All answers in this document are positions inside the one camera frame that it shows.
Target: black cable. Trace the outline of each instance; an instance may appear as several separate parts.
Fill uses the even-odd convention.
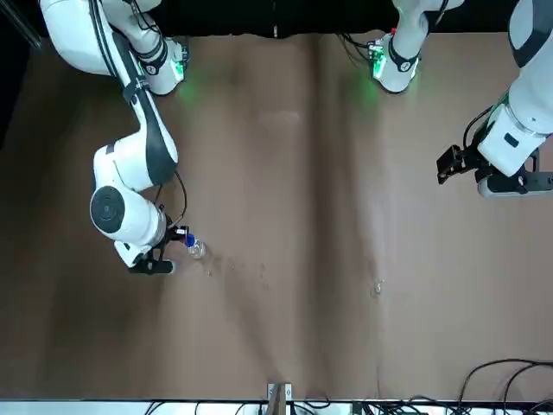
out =
[[[417,415],[423,415],[423,413],[420,412],[418,408],[410,404],[409,401],[405,402],[404,400],[400,400],[398,402],[383,403],[382,405],[373,405],[373,406],[376,406],[385,415],[386,414],[395,415],[398,413],[404,414],[406,413],[406,411],[404,410],[404,407],[410,408]]]
[[[449,4],[449,0],[443,0],[442,6],[438,10],[438,16],[436,17],[436,19],[432,23],[429,24],[429,34],[434,31],[435,27],[442,20],[442,17],[444,15],[444,13],[446,12],[446,8],[448,7],[448,4]]]
[[[308,413],[309,415],[316,415],[313,411],[306,408],[305,406],[299,406],[295,402],[290,402],[290,413],[292,415],[296,415],[296,408],[301,409],[302,411],[304,411],[305,413]]]
[[[152,402],[151,404],[149,404],[148,409],[146,410],[144,415],[149,415],[149,412],[151,411],[152,406],[154,406],[155,404],[156,404],[156,402]]]
[[[467,128],[465,129],[465,133],[463,134],[463,149],[467,148],[467,137],[468,137],[468,133],[470,132],[470,129],[473,128],[473,125],[475,125],[479,119],[481,119],[486,114],[488,114],[492,110],[492,108],[493,108],[493,105],[489,106],[483,112],[481,112],[475,118],[473,118],[473,120],[470,123],[468,123]]]
[[[358,43],[354,41],[351,36],[346,34],[337,34],[337,36],[342,47],[346,51],[347,58],[350,62],[352,62],[354,66],[358,66],[358,64],[367,65],[368,67],[371,66],[371,60],[369,59],[369,56],[366,52],[368,49],[368,45]],[[352,53],[348,46],[353,47],[353,50],[355,51],[357,56]]]
[[[92,26],[94,28],[94,34],[96,35],[96,41],[98,42],[100,53],[104,58],[104,63],[107,66],[107,70],[110,75],[117,78],[115,64],[113,63],[110,49],[107,45],[107,40],[105,39],[105,32],[102,25],[102,19],[99,14],[98,3],[96,0],[88,0],[88,5],[92,14]]]
[[[368,415],[374,415],[371,406],[367,402],[361,402],[361,409]]]
[[[157,408],[159,408],[161,405],[165,404],[165,402],[152,402],[148,409],[146,410],[146,413],[144,415],[152,415],[155,411],[157,411]]]
[[[528,412],[534,412],[537,408],[539,408],[542,405],[549,405],[553,407],[553,399],[546,399],[546,400],[542,400],[541,402],[538,402],[532,408],[530,408]]]
[[[137,17],[138,27],[141,30],[150,29],[150,30],[153,30],[154,32],[156,32],[159,35],[161,34],[161,32],[160,32],[159,28],[157,27],[157,25],[153,26],[150,23],[148,23],[148,21],[146,21],[146,18],[144,17],[144,13],[142,12],[142,10],[140,10],[140,6],[138,5],[137,0],[132,0],[131,8],[134,9],[133,12],[134,12],[135,16]],[[145,28],[140,24],[141,18],[142,18],[143,23],[146,25]]]
[[[469,372],[467,377],[465,378],[465,381],[463,382],[463,386],[461,388],[461,392],[459,393],[459,398],[457,399],[457,408],[456,410],[459,411],[461,409],[463,398],[465,397],[465,391],[467,390],[468,382],[473,377],[473,375],[478,372],[481,369],[484,369],[486,367],[502,364],[502,363],[526,363],[528,365],[532,365],[535,363],[540,363],[543,365],[548,365],[553,367],[553,361],[531,361],[529,359],[500,359],[497,361],[489,361],[488,363],[484,363],[482,365],[479,365],[475,367],[473,370]]]
[[[182,195],[184,197],[184,208],[182,209],[182,213],[180,214],[180,216],[171,225],[168,226],[168,229],[172,229],[172,228],[176,227],[179,224],[179,222],[184,217],[184,214],[187,212],[187,208],[188,208],[187,188],[184,186],[184,182],[181,179],[181,175],[179,174],[179,172],[177,170],[175,170],[175,176],[176,176],[176,178],[178,179],[178,181],[181,185]]]
[[[367,45],[366,43],[361,43],[360,41],[356,41],[355,39],[353,39],[349,33],[340,33],[338,34],[338,36],[343,37],[346,40],[346,42],[351,43],[353,46],[357,48],[366,49],[366,50],[370,48],[369,45]]]
[[[160,184],[160,185],[157,187],[156,198],[154,199],[154,204],[155,204],[155,205],[157,204],[157,200],[159,199],[159,195],[161,194],[162,189],[163,189],[163,185]]]
[[[541,362],[536,362],[536,363],[532,363],[528,366],[525,366],[525,367],[522,367],[520,368],[513,376],[511,376],[511,378],[509,379],[509,381],[507,382],[507,384],[505,385],[505,391],[503,393],[503,413],[504,415],[507,412],[507,395],[509,394],[509,389],[511,388],[511,385],[512,385],[512,382],[520,375],[520,374],[523,374],[524,372],[526,372],[527,370],[530,370],[534,367],[548,367],[549,369],[553,369],[553,365],[552,364],[549,364],[549,363],[541,363]]]
[[[246,404],[242,404],[241,406],[238,407],[238,409],[236,410],[236,412],[234,413],[234,415],[238,415],[238,413],[240,412],[240,410],[246,406]]]
[[[415,403],[418,404],[418,405],[419,404],[423,405],[424,402],[430,402],[434,405],[441,406],[442,408],[445,408],[446,410],[452,411],[452,415],[468,415],[470,413],[470,408],[461,408],[460,410],[457,410],[454,407],[454,405],[452,405],[452,404],[448,404],[446,402],[441,402],[440,400],[432,399],[432,398],[429,398],[428,396],[425,396],[425,395],[412,396],[411,398],[408,399],[408,402],[414,402],[415,400],[417,401]]]
[[[328,408],[330,406],[330,399],[328,397],[325,397],[325,399],[327,400],[324,404],[322,405],[313,405],[312,403],[310,402],[307,402],[307,401],[304,401],[303,404],[309,406],[311,409],[325,409],[325,408]]]

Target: plastic bottle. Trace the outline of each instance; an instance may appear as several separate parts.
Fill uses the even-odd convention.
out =
[[[188,234],[185,245],[193,259],[202,259],[206,255],[206,244],[196,239],[191,233]]]

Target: metal bracket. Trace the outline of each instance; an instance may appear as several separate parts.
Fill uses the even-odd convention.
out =
[[[292,384],[270,383],[267,385],[267,399],[267,415],[286,415],[286,402],[292,400]]]

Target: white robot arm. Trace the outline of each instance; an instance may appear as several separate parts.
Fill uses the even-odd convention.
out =
[[[442,19],[446,10],[461,6],[465,0],[393,0],[399,12],[394,34],[389,33],[373,46],[380,52],[374,60],[372,75],[390,93],[403,92],[415,76],[424,40]],[[437,12],[429,20],[428,12]]]
[[[489,109],[473,142],[463,149],[451,146],[438,159],[440,184],[476,169],[484,196],[553,192],[553,172],[539,171],[538,152],[553,133],[553,2],[520,0],[509,23],[509,41],[520,75]],[[534,162],[530,171],[524,167],[529,158]]]
[[[115,76],[140,124],[137,132],[94,155],[92,222],[115,240],[119,255],[130,268],[169,273],[170,261],[163,261],[162,255],[159,261],[154,260],[151,252],[156,247],[163,251],[169,240],[190,244],[188,229],[176,227],[138,192],[163,185],[176,172],[175,142],[149,90],[170,92],[183,79],[188,53],[178,43],[163,38],[151,21],[148,28],[141,29],[140,16],[131,5],[122,0],[41,0],[48,32],[61,57],[82,71]],[[108,21],[129,40],[114,32]]]

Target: brown table surface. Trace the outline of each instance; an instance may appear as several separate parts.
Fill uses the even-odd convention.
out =
[[[286,380],[296,398],[454,399],[480,363],[553,356],[553,199],[435,179],[517,75],[505,34],[432,35],[399,96],[332,36],[191,48],[189,82],[156,102],[210,253],[172,246],[167,277],[130,275],[89,219],[93,152],[137,128],[116,84],[31,58],[0,152],[0,396],[263,399]],[[181,208],[175,183],[162,201]],[[497,398],[515,368],[467,397]]]

